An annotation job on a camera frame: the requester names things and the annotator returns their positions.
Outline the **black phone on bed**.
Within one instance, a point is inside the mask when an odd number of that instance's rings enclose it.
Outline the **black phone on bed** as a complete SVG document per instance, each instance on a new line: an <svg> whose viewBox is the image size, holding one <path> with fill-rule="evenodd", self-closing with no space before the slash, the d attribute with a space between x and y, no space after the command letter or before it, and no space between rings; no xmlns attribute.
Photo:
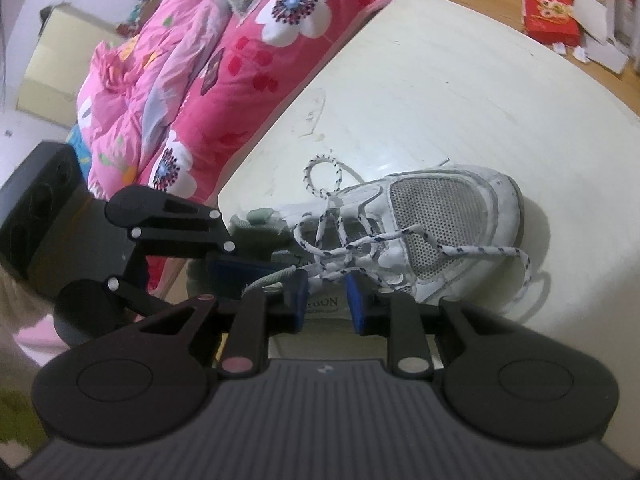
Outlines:
<svg viewBox="0 0 640 480"><path fill-rule="evenodd" d="M204 72L201 95L205 96L207 92L217 83L220 64L224 57L224 49L218 50L208 61Z"/></svg>

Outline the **cream yellow cabinet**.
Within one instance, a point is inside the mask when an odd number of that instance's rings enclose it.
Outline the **cream yellow cabinet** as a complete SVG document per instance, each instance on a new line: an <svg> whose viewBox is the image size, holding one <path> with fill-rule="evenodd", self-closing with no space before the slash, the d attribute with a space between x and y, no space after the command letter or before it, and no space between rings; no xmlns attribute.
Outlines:
<svg viewBox="0 0 640 480"><path fill-rule="evenodd" d="M16 109L61 127L77 119L76 100L93 51L124 38L114 25L69 4L55 6L38 39L17 92Z"/></svg>

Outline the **red gift box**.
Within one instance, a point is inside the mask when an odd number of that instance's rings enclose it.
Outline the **red gift box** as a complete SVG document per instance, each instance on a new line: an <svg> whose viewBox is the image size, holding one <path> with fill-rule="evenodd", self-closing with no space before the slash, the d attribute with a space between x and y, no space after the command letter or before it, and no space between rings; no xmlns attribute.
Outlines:
<svg viewBox="0 0 640 480"><path fill-rule="evenodd" d="M580 44L573 0L522 0L522 22L526 35L541 44Z"/></svg>

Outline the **white paper bag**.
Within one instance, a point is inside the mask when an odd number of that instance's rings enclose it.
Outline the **white paper bag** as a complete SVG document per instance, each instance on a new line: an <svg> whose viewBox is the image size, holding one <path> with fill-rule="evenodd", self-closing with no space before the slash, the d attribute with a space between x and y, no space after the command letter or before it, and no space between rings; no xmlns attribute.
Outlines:
<svg viewBox="0 0 640 480"><path fill-rule="evenodd" d="M599 0L574 0L573 15L589 36L600 44L608 42L608 23L604 3Z"/></svg>

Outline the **white water dispenser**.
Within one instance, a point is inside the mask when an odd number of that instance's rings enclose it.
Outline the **white water dispenser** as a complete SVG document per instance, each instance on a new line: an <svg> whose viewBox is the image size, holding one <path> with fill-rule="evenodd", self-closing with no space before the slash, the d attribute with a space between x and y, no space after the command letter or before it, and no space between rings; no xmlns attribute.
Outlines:
<svg viewBox="0 0 640 480"><path fill-rule="evenodd" d="M610 0L608 36L620 50L631 54L637 29L638 0Z"/></svg>

